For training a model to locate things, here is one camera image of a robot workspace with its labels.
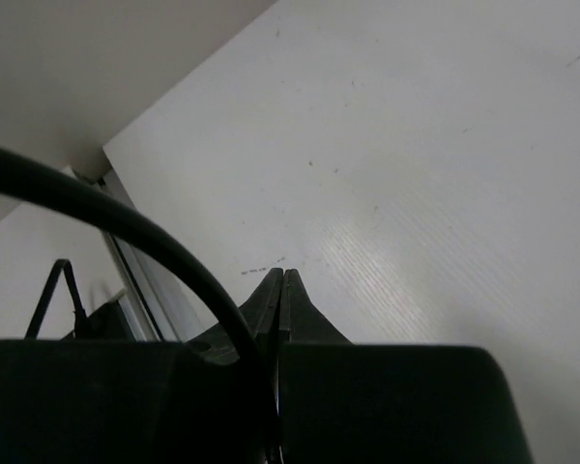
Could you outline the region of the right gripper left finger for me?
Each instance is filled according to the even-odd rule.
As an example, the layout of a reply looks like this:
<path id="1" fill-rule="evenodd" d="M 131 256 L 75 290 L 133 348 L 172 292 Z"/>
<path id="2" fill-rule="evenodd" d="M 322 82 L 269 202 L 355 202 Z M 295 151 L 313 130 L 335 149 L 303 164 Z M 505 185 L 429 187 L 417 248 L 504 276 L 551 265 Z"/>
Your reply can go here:
<path id="1" fill-rule="evenodd" d="M 0 340 L 0 463 L 277 463 L 283 272 L 241 306 L 265 372 L 220 326 L 188 342 Z"/>

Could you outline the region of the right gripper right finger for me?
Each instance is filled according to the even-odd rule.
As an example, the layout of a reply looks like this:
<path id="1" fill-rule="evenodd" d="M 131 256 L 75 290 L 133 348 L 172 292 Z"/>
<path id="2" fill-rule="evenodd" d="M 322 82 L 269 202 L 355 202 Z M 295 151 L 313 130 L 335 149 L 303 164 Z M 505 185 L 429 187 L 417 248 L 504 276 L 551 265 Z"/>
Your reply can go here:
<path id="1" fill-rule="evenodd" d="M 279 414 L 287 463 L 529 463 L 507 378 L 486 350 L 354 344 L 300 274 L 280 293 Z"/>

